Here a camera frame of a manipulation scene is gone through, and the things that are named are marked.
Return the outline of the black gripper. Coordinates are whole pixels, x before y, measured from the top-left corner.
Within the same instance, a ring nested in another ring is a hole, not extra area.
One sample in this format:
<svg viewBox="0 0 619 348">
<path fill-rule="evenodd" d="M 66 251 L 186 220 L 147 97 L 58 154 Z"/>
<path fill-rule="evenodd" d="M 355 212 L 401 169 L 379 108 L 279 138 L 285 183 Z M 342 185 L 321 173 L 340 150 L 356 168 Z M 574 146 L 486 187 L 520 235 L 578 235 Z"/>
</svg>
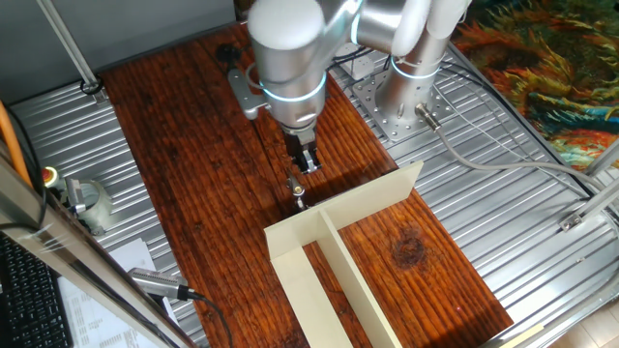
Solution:
<svg viewBox="0 0 619 348">
<path fill-rule="evenodd" d="M 314 130 L 301 130 L 294 133 L 286 132 L 284 134 L 284 142 L 288 155 L 292 157 L 292 162 L 304 174 L 310 174 L 322 167 L 316 152 L 317 146 Z"/>
</svg>

